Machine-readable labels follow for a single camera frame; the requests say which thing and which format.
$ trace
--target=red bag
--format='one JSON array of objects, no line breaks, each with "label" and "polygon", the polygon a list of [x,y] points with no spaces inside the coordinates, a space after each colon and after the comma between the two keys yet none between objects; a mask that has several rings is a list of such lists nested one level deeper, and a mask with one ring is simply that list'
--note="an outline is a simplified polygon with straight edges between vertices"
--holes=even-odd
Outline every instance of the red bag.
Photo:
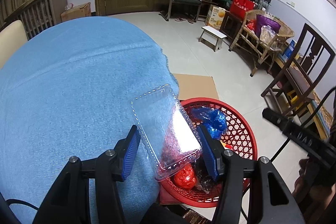
[{"label": "red bag", "polygon": [[187,164],[182,170],[174,175],[175,185],[185,190],[191,190],[196,182],[196,175],[191,164]]},{"label": "red bag", "polygon": [[233,0],[230,13],[233,13],[241,18],[245,17],[245,12],[253,10],[254,3],[250,0]]},{"label": "red bag", "polygon": [[246,25],[246,27],[248,27],[251,31],[255,32],[255,26],[257,24],[257,20],[256,19],[252,19],[250,20],[250,22]]}]

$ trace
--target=yellow box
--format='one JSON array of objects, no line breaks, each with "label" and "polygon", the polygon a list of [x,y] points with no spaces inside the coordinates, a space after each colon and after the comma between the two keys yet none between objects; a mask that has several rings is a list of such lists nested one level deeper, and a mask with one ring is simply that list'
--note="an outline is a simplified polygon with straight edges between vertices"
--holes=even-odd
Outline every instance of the yellow box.
[{"label": "yellow box", "polygon": [[219,30],[225,16],[225,11],[226,10],[224,8],[211,5],[205,20],[205,25]]}]

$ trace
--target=metal screw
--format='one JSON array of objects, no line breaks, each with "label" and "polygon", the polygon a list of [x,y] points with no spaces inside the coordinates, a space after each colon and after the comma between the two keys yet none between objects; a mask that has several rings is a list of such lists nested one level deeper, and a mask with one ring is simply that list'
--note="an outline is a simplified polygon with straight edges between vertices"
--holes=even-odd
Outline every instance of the metal screw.
[{"label": "metal screw", "polygon": [[78,160],[78,157],[76,157],[76,156],[71,156],[71,157],[69,158],[69,161],[70,161],[72,164],[74,164],[77,160]]},{"label": "metal screw", "polygon": [[261,158],[260,158],[260,161],[261,161],[262,163],[264,163],[264,164],[269,163],[269,159],[268,159],[267,157],[261,157]]},{"label": "metal screw", "polygon": [[116,152],[113,149],[106,150],[105,154],[107,156],[113,156]]},{"label": "metal screw", "polygon": [[226,156],[228,156],[228,157],[231,157],[231,156],[233,155],[233,151],[230,150],[230,149],[226,149],[226,150],[224,151],[224,154],[225,154]]}]

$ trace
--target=wicker chair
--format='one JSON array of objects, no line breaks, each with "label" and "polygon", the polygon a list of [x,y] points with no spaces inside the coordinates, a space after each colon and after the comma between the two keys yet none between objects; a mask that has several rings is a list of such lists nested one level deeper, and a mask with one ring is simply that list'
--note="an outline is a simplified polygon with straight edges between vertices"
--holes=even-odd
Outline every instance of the wicker chair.
[{"label": "wicker chair", "polygon": [[[265,44],[264,42],[260,41],[259,38],[246,26],[246,22],[252,19],[256,19],[257,15],[270,17],[270,14],[261,10],[251,10],[246,12],[243,24],[241,25],[241,28],[235,40],[232,42],[229,48],[229,51],[232,51],[235,46],[242,47],[241,45],[237,44],[239,38],[242,38],[258,54],[259,59],[258,62],[254,65],[254,69],[250,74],[251,77],[255,74],[260,65],[270,56],[272,58],[272,61],[268,69],[269,73],[278,52],[282,51],[281,46],[286,42],[288,38],[295,36],[294,32],[285,23],[271,16],[272,20],[278,22],[281,27],[279,33],[276,34],[268,44]],[[273,46],[274,42],[278,42],[276,48],[274,48]]]}]

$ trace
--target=beige chair back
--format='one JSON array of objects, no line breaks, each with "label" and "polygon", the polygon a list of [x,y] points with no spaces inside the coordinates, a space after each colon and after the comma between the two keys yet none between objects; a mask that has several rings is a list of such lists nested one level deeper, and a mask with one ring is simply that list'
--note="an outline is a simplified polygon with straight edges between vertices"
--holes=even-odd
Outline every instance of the beige chair back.
[{"label": "beige chair back", "polygon": [[25,28],[20,20],[12,22],[0,32],[0,69],[27,40]]}]

